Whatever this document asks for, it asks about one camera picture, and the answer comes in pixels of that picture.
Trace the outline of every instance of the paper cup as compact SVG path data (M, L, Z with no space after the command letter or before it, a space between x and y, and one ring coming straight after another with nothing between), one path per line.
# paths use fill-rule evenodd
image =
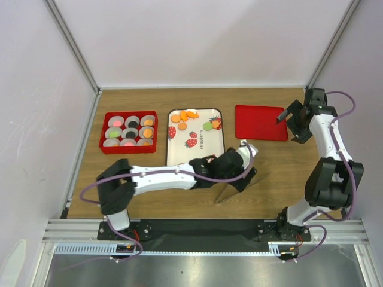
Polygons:
M104 142L102 143L102 146L104 148L110 148L112 146L120 146L120 141L116 138L112 138L112 139L106 139L104 140Z
M119 138L122 134L122 129L120 127L110 127L105 132L105 137L109 138Z
M154 126L154 120L155 116L153 115L146 115L141 119L140 125L141 126Z
M139 118L135 115L130 116L125 121L125 127L136 129L139 126Z
M120 146L136 146L137 143L134 139L123 139L120 142Z
M122 131L121 137L123 139L135 139L138 136L138 130L132 127L128 127Z
M108 121L108 127L121 127L124 124L124 118L116 115L111 117Z
M138 135L143 139L152 139L154 135L154 129L152 127L143 127L139 130Z
M153 140L152 139L140 139L137 142L137 145L152 145L152 144L153 144Z

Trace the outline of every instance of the strawberry print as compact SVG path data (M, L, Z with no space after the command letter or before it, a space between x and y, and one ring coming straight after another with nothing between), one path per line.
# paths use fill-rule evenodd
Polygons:
M209 120L210 123L213 125L213 129L220 130L222 129L222 119L218 116L212 117Z
M190 132L190 133L189 133L189 136L190 136L191 138L198 138L198 135L197 135L197 133L195 133L195 132Z
M175 127L168 128L168 139L173 139L175 137Z
M185 146L186 146L186 148L192 148L197 143L198 143L197 139L188 139L187 141L185 141Z

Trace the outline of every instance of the red cutting board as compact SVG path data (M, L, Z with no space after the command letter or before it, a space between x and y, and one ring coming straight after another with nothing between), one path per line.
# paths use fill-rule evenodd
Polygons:
M276 124L284 108L276 106L235 106L235 137L287 141L286 120Z

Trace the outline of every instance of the metal frame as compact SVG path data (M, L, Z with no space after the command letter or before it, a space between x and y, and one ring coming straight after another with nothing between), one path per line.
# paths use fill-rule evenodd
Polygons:
M98 107L98 104L100 102L101 94L102 94L102 90L100 90L96 93L92 108L90 109L90 112L89 112L86 128L84 131L84 136L81 139L81 145L80 145L80 148L79 148L77 156L76 156L76 162L74 164L74 168L72 170L71 177L69 180L68 189L66 191L65 202L63 204L63 210L68 209L71 206L72 195L73 195L74 188L75 188L75 185L77 182L78 173L80 172L80 167L81 167L81 164L83 162L85 149L86 149L86 146L88 143L90 131L92 129L93 120L95 119L97 107Z
M49 12L51 13L53 20L56 22L57 26L59 27L61 34L63 35L66 43L69 45L77 63L79 64L81 70L84 72L84 75L87 78L89 84L92 86L95 92L98 92L100 89L96 83L96 80L93 77L92 72L90 71L85 61L84 56L81 54L81 51L78 48L78 45L76 44L71 31L68 28L68 25L66 24L64 18L62 17L56 2L54 0L44 0L44 2Z
M329 60L330 56L332 55L335 47L337 46L340 38L342 37L343 33L345 32L348 24L350 23L350 20L352 19L353 15L355 14L361 0L352 0L349 6L347 7L347 10L345 14L342 17L341 22L339 23L338 27L335 30L334 35L332 36L330 43L328 44L326 50L324 51L324 54L322 58L320 59L317 67L314 70L314 73L310 77L310 80L307 83L308 88L312 88L315 85L315 82L320 76L320 73L322 72L324 66L326 65L327 61Z
M376 262L372 256L371 245L354 245L358 257L359 266L367 287L383 286L383 280L376 268Z
M88 122L86 126L85 135L83 137L75 166L72 171L71 180L67 190L67 198L64 204L64 209L69 208L71 203L72 193L77 180L78 172L81 166L83 155L86 149L90 130L92 128L93 119L96 114L99 99L101 96L101 90L98 87L83 55L81 54L78 45L76 44L68 25L66 24L62 14L59 11L55 0L44 0L48 10L51 12L53 20L56 22L59 30L61 31L65 41L69 45L76 61L78 62L81 70L87 78L87 81L95 91L95 101L91 108ZM355 14L361 0L352 0L349 4L340 24L338 25L336 32L332 36L330 43L328 44L321 60L319 61L314 73L310 77L307 87L313 87L316 80L320 76L321 71L325 67L332 52L338 44L341 36L343 35L346 27L350 23L352 16ZM38 265L29 281L29 286L41 287L44 286L49 268L55 252L61 254L72 254L82 252L82 254L113 254L113 250L118 243L123 242L100 242L97 240L97 233L99 223L101 219L52 219L47 224L47 229L42 240L42 246L39 253ZM367 234L364 230L361 220L352 220L345 222L331 222L328 220L314 220L316 224L324 225L327 229L327 238L324 244L353 244L358 256L359 265L361 267L365 282L367 286L382 286L383 282L376 269L376 262L372 256L371 247L367 238ZM312 241L305 242L306 245L316 245L323 236L323 231L320 228L312 228L311 230ZM196 254L193 252L172 252L166 255L188 255L188 256L277 256L279 254L278 245L281 244L293 244L293 242L269 242L269 252L251 252L249 253L237 253L237 254ZM165 255L161 252L144 252L143 255Z
M44 286L54 253L58 254L86 254L113 255L119 243L127 241L99 241L97 240L99 224L103 219L51 219L43 237L43 246L38 268L30 286ZM324 244L352 244L358 256L360 268L366 286L383 286L382 279L372 256L362 220L333 222L317 219L313 224L321 224L327 229ZM305 245L316 245L323 236L320 228L311 229L311 242ZM144 252L150 256L278 256L278 245L295 244L295 242L269 242L269 252L238 252L238 253L194 253L194 252Z

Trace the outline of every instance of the metal floor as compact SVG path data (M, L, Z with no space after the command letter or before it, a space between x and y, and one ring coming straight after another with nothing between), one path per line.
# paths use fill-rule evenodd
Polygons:
M300 253L310 248L303 246ZM100 259L60 271L92 257L55 255L46 287L366 286L353 245L324 245L297 264L275 257L140 256L118 264Z

